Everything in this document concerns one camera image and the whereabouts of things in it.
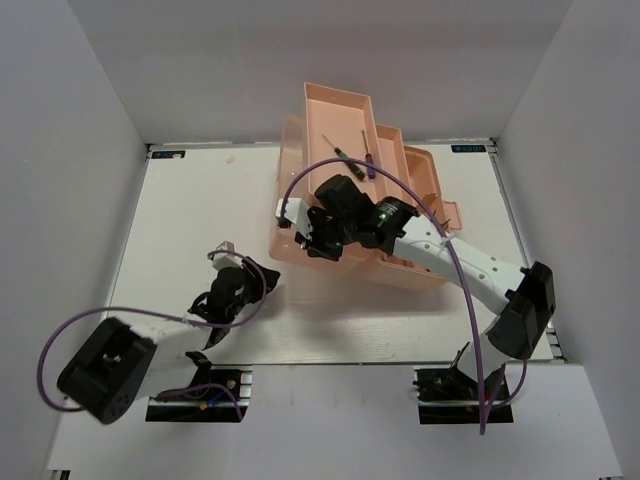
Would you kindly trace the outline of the pink plastic toolbox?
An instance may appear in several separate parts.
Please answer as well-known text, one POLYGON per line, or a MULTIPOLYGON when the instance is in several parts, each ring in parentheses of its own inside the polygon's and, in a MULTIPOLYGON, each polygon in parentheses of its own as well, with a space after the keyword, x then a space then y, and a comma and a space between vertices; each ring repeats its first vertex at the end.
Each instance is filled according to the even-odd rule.
MULTIPOLYGON (((400 129, 377 123, 369 96, 306 83, 304 99, 305 115, 289 115, 284 121, 278 198, 289 192, 314 204, 316 188, 343 174, 374 202, 386 196, 410 202, 410 195, 416 193, 446 231, 461 229, 460 210, 455 202, 444 200, 432 154, 406 145, 400 129)), ((270 257, 413 291, 433 291, 446 282, 410 261, 357 244, 346 247, 337 262, 312 259, 295 243, 294 236, 293 229, 271 228, 270 257)))

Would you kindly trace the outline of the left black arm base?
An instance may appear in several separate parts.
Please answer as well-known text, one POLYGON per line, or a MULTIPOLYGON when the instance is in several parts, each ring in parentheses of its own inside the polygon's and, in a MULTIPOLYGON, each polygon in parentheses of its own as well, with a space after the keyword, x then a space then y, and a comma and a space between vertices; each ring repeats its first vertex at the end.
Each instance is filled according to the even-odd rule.
POLYGON ((156 399, 147 406, 148 423, 240 423, 249 406, 253 372, 249 366, 214 365, 201 352, 187 357, 196 372, 177 395, 156 399))

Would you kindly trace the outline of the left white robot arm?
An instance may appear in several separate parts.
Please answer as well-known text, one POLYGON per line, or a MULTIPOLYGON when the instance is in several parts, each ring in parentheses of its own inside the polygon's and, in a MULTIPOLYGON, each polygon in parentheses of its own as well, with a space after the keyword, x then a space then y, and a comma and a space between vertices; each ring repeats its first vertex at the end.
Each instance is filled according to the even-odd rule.
POLYGON ((138 399, 200 401, 209 407, 224 396, 237 402, 224 380, 211 377, 207 351, 255 317, 279 283, 280 272, 229 250, 209 255, 216 276, 183 316, 113 307, 57 380, 78 410, 103 425, 119 420, 138 399))

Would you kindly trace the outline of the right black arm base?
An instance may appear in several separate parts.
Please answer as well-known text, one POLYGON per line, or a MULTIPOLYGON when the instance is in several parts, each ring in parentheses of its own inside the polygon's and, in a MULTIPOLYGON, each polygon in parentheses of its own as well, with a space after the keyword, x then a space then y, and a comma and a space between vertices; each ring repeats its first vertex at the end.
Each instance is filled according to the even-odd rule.
MULTIPOLYGON (((480 423, 477 384, 461 373, 458 363, 471 346, 459 350, 452 364, 414 369, 413 388, 421 425, 464 425, 480 423)), ((484 380, 486 424, 514 422, 512 394, 506 380, 506 365, 490 371, 484 380)))

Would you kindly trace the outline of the black green slim screwdriver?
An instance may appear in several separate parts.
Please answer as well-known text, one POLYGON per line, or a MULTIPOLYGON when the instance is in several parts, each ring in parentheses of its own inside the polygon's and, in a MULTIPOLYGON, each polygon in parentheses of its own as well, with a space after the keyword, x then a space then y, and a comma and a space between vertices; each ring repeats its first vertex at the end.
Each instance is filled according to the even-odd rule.
POLYGON ((365 180, 365 173, 363 170, 354 163, 350 157, 344 153, 339 147, 334 145, 324 134, 321 135, 322 139, 331 147, 333 152, 336 154, 338 158, 340 158, 343 163, 347 166, 351 174, 360 182, 365 180))

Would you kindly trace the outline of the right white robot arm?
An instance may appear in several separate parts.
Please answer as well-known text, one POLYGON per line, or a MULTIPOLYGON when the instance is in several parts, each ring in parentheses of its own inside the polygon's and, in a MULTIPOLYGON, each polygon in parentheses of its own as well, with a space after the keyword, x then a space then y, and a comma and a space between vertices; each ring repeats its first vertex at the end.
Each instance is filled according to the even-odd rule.
POLYGON ((496 351, 531 358, 555 311, 548 266, 519 267, 442 237, 414 206, 392 196, 373 202, 344 175, 327 180, 315 197, 315 206, 300 198, 283 199, 278 206, 281 225, 295 226, 295 240, 309 257, 337 262, 346 246, 358 244, 428 269, 467 288, 495 314, 484 336, 496 351))

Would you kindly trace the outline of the blue red handle screwdriver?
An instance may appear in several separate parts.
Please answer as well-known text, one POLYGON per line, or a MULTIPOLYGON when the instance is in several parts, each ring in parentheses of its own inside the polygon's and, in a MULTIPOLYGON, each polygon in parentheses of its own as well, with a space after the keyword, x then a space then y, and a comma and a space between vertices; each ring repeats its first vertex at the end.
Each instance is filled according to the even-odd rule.
POLYGON ((376 179, 376 170, 373 168, 375 162, 374 162, 374 158, 371 154, 371 151, 369 149, 369 143, 368 143, 368 139, 367 139, 367 135, 366 132, 364 130, 361 131, 361 135, 362 135, 362 139, 363 139, 363 144, 364 144, 364 149, 365 149, 365 162, 366 162, 366 171, 367 171, 367 177, 368 180, 370 182, 374 182, 376 179))

